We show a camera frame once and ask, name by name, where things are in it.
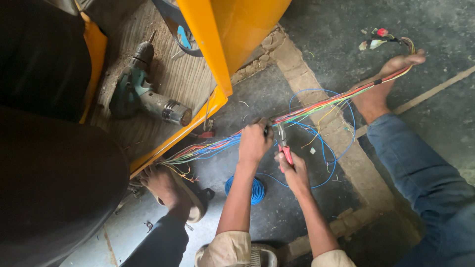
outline red-handled pliers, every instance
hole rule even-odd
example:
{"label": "red-handled pliers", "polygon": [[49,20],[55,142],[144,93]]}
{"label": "red-handled pliers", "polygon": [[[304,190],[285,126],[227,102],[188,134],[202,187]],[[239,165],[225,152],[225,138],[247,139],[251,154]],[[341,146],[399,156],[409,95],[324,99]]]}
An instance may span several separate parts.
{"label": "red-handled pliers", "polygon": [[279,152],[284,152],[285,158],[287,159],[287,162],[289,163],[290,166],[294,166],[294,161],[292,160],[292,156],[290,155],[290,147],[287,145],[287,139],[285,138],[285,131],[283,126],[278,123],[277,124],[277,129],[279,131],[279,135],[281,138],[281,142],[277,144],[279,147]]}

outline beige sleeve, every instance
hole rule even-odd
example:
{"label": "beige sleeve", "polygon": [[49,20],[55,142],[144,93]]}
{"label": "beige sleeve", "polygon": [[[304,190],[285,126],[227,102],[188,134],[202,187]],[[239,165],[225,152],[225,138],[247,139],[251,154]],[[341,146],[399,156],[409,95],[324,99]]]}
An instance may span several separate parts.
{"label": "beige sleeve", "polygon": [[312,267],[356,267],[352,260],[341,249],[327,251],[312,261]]}
{"label": "beige sleeve", "polygon": [[199,258],[196,267],[234,267],[250,263],[251,236],[241,231],[228,231],[215,236]]}

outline concrete floor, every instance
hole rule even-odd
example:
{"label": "concrete floor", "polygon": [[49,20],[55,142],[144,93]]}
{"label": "concrete floor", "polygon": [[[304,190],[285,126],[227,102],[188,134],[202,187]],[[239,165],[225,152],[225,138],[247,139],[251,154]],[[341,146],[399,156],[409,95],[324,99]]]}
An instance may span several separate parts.
{"label": "concrete floor", "polygon": [[[411,38],[416,47],[426,50],[427,62],[396,82],[388,98],[390,108],[395,108],[474,65],[475,20],[471,16],[474,11],[471,0],[405,0],[397,3],[302,0],[291,3],[280,23],[289,39],[302,51],[303,60],[322,88],[337,92],[343,92],[358,81],[376,74],[387,59],[406,52],[396,44],[359,51],[358,45],[368,37],[361,32],[362,29],[371,31],[375,27],[385,27],[395,36]],[[295,91],[289,84],[288,77],[276,65],[270,65],[234,86],[234,95],[213,116],[216,139],[236,132],[255,116],[271,116],[288,109],[288,102]],[[401,114],[401,118],[457,167],[471,184],[475,184],[475,139],[470,134],[475,126],[475,114],[471,108],[474,88],[475,75],[472,74]],[[356,128],[362,127],[364,120],[357,113],[355,116]],[[349,114],[345,113],[345,117],[350,121]],[[308,120],[307,123],[311,125],[313,122]],[[318,142],[300,149],[312,136],[295,127],[289,128],[288,135],[294,151],[307,163],[311,162],[311,184],[325,181],[328,173],[321,153],[309,153],[311,146],[317,151],[321,149]],[[355,228],[357,231],[338,235],[338,241],[356,265],[391,266],[417,242],[417,237],[424,232],[424,225],[392,185],[366,136],[358,141],[355,145],[366,152],[374,164],[370,167],[376,168],[395,196],[395,208],[382,212],[376,220],[363,223],[362,227]],[[184,139],[178,146],[190,142],[196,140]],[[203,220],[191,225],[193,231],[186,228],[190,241],[180,266],[192,266],[195,251],[214,237],[226,199],[224,183],[234,173],[237,149],[230,148],[219,156],[190,165],[200,180],[191,186],[197,192],[210,188],[215,195],[208,202]],[[273,150],[261,162],[258,172],[284,181],[272,159]],[[329,151],[325,153],[327,157],[331,155]],[[364,194],[356,190],[348,179],[352,174],[345,173],[337,165],[334,175],[338,175],[341,182],[329,181],[313,191],[329,222],[347,209],[362,210],[368,205]],[[275,248],[295,243],[297,237],[306,235],[298,203],[288,188],[266,176],[257,175],[257,178],[263,182],[266,196],[251,209],[250,233],[253,241]],[[138,200],[125,204],[118,215],[108,220],[105,230],[100,230],[61,266],[120,265],[147,235],[144,222],[154,223],[165,212],[166,209],[146,192]],[[282,265],[308,266],[312,259],[308,252]]]}

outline person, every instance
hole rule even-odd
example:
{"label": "person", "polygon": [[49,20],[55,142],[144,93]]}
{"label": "person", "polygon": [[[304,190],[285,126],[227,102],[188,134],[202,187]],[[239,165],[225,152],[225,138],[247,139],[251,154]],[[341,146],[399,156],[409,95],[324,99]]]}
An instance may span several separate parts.
{"label": "person", "polygon": [[[423,50],[416,55],[394,57],[375,77],[360,84],[424,61]],[[394,80],[376,85],[354,97],[353,102],[368,123],[368,139],[391,174],[396,188],[409,200],[427,227],[420,243],[397,266],[471,266],[475,262],[475,188],[391,113],[386,96],[393,83]],[[233,185],[224,204],[216,236],[197,260],[198,267],[243,266],[249,263],[251,186],[260,160],[273,143],[272,131],[264,135],[266,125],[269,125],[266,119],[258,119],[242,131]],[[312,266],[354,266],[345,252],[339,249],[313,198],[305,161],[295,153],[292,153],[294,167],[289,166],[282,153],[277,153],[275,159],[284,169],[285,179],[302,208],[314,257]],[[178,187],[171,185],[173,180],[169,174],[155,174],[150,169],[148,173],[150,175],[146,179],[157,181],[150,189],[164,195],[161,198],[170,211],[159,220],[159,226],[123,266],[142,266],[128,264],[136,260],[134,255],[140,250],[153,251],[149,257],[170,263],[163,266],[178,266],[188,241],[184,224],[190,200]],[[173,220],[174,223],[167,223],[166,220]],[[155,245],[153,248],[147,247],[152,244]]]}

